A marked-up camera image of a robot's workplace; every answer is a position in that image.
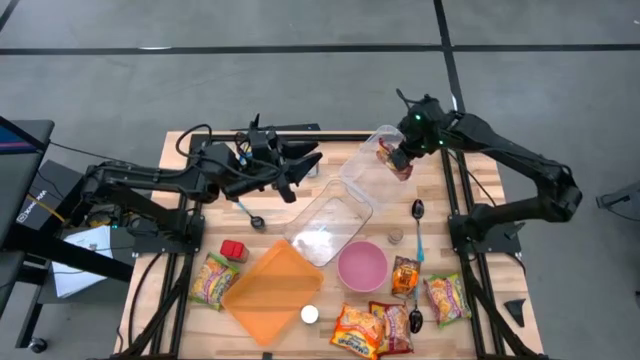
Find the transparent plastic box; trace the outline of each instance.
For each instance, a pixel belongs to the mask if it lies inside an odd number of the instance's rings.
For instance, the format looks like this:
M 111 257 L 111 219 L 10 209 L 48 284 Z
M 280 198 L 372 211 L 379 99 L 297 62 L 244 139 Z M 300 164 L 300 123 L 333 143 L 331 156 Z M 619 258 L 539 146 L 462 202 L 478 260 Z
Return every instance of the transparent plastic box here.
M 352 192 L 344 182 L 333 180 L 287 224 L 285 238 L 311 264 L 325 266 L 371 217 L 371 205 Z
M 383 125 L 367 139 L 340 168 L 340 178 L 371 206 L 379 210 L 401 197 L 406 186 L 378 160 L 379 141 L 397 148 L 404 135 L 391 125 Z

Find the wooden tabletop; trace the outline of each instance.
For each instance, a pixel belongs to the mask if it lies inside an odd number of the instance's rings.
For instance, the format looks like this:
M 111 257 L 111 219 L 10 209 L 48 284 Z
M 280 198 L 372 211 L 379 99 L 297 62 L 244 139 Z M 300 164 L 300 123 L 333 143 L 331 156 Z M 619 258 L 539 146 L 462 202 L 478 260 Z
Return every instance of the wooden tabletop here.
M 161 167 L 174 169 L 184 167 L 185 158 L 177 154 L 174 149 L 174 144 L 180 134 L 180 132 L 167 134 L 160 160 Z M 188 143 L 185 139 L 183 142 L 184 150 L 187 150 L 186 144 Z M 206 232 L 201 250 L 195 257 L 192 281 L 193 277 L 198 274 L 206 254 L 208 252 L 219 253 L 224 239 L 238 240 L 247 245 L 250 257 L 246 264 L 240 265 L 240 269 L 241 274 L 248 271 L 275 241 L 282 238 L 284 225 L 304 210 L 322 192 L 330 180 L 339 178 L 340 166 L 351 157 L 358 146 L 357 142 L 320 143 L 319 151 L 324 154 L 320 161 L 320 174 L 316 178 L 306 178 L 299 188 L 293 186 L 298 197 L 298 200 L 293 204 L 285 204 L 278 193 L 272 190 L 266 190 L 262 193 L 256 191 L 243 196 L 243 204 L 255 215 L 265 219 L 268 229 L 266 234 L 254 232 L 249 226 L 247 215 L 235 204 L 225 201 L 222 197 L 215 203 L 205 206 L 203 214 L 206 218 Z M 467 155 L 466 158 L 469 170 L 482 182 L 497 203 L 503 203 L 504 193 L 495 161 L 480 154 Z M 458 188 L 460 209 L 464 209 L 458 169 L 455 164 L 452 166 Z M 451 240 L 446 225 L 446 218 L 450 215 L 450 207 L 441 156 L 434 154 L 416 159 L 413 175 L 407 184 L 410 186 L 410 191 L 406 193 L 406 196 L 394 203 L 387 204 L 383 211 L 374 212 L 354 239 L 366 239 L 380 246 L 386 252 L 388 259 L 391 259 L 389 261 L 389 272 L 391 272 L 392 259 L 396 255 L 415 257 L 416 226 L 415 220 L 411 217 L 410 209 L 413 201 L 420 198 L 424 201 L 426 208 L 425 216 L 421 221 L 426 258 L 422 264 L 421 278 L 434 273 L 459 272 L 459 259 L 451 249 Z M 472 187 L 477 202 L 488 202 L 477 185 L 472 184 Z M 178 195 L 155 192 L 153 200 L 171 208 L 177 206 Z M 405 236 L 400 244 L 391 245 L 387 240 L 387 234 L 391 228 L 395 227 L 400 227 Z M 152 257 L 153 255 L 144 255 L 136 261 L 120 324 L 120 331 L 125 335 L 125 342 L 133 291 Z M 157 309 L 166 260 L 167 255 L 163 255 L 142 285 L 135 309 L 134 338 Z M 527 346 L 536 352 L 542 352 L 542 344 L 522 269 L 511 258 L 503 254 L 489 254 L 487 261 L 500 313 Z M 181 266 L 182 260 L 180 259 L 177 269 L 180 269 Z M 274 353 L 275 359 L 356 358 L 347 350 L 329 344 L 329 338 L 332 335 L 336 318 L 340 314 L 342 303 L 347 302 L 352 306 L 366 310 L 370 300 L 383 303 L 400 303 L 400 301 L 391 296 L 391 281 L 386 282 L 374 293 L 361 294 L 349 291 L 338 279 L 335 259 L 322 268 L 322 271 L 324 283 L 320 292 L 311 301 L 320 312 L 318 322 L 313 325 L 305 325 L 302 321 L 295 321 L 290 328 L 282 333 L 279 340 L 266 348 L 258 346 L 228 312 L 224 310 L 217 312 L 204 305 L 188 302 L 179 357 L 185 359 L 260 358 L 264 351 L 270 351 Z M 518 298 L 527 299 L 524 303 L 524 328 L 520 328 L 513 321 L 502 305 L 505 301 Z M 420 296 L 419 307 L 425 317 L 425 323 L 420 333 L 412 335 L 414 353 L 399 355 L 398 358 L 475 359 L 473 336 L 468 320 L 458 321 L 444 329 L 439 329 L 424 294 Z M 493 352 L 488 321 L 484 311 L 480 310 L 480 313 L 486 349 L 488 352 Z M 168 321 L 165 323 L 162 352 L 167 352 L 169 349 L 173 318 L 174 310 L 169 314 Z M 119 343 L 116 340 L 116 349 L 118 347 Z

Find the white paper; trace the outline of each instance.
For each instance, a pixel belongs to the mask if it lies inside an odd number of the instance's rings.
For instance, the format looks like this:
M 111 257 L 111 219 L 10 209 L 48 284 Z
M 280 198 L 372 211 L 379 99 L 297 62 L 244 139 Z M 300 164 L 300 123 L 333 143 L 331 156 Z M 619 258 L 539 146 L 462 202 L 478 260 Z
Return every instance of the white paper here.
M 108 226 L 100 226 L 94 229 L 69 235 L 65 242 L 80 246 L 88 250 L 100 250 L 98 254 L 113 258 L 111 253 L 111 230 Z M 78 269 L 60 263 L 53 263 L 54 278 L 56 281 L 56 293 L 59 298 L 66 298 L 80 290 L 106 279 L 105 276 L 90 272 L 78 272 L 74 274 L 57 274 L 59 272 L 77 272 Z

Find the computer monitor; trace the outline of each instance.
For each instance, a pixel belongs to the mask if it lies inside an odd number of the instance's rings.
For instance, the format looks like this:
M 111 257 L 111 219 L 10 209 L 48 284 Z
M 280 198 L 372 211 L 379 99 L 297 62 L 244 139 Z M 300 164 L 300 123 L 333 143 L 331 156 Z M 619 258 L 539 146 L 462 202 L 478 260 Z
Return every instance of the computer monitor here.
M 0 116 L 0 155 L 29 154 L 45 150 L 45 144 Z

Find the orange tray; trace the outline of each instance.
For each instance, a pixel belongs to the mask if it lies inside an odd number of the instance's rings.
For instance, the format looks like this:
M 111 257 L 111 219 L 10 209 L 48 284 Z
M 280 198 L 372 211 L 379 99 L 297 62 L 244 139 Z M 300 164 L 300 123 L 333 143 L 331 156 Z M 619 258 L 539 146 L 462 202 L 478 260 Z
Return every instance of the orange tray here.
M 261 346 L 271 344 L 320 289 L 324 276 L 278 240 L 224 294 L 222 306 Z

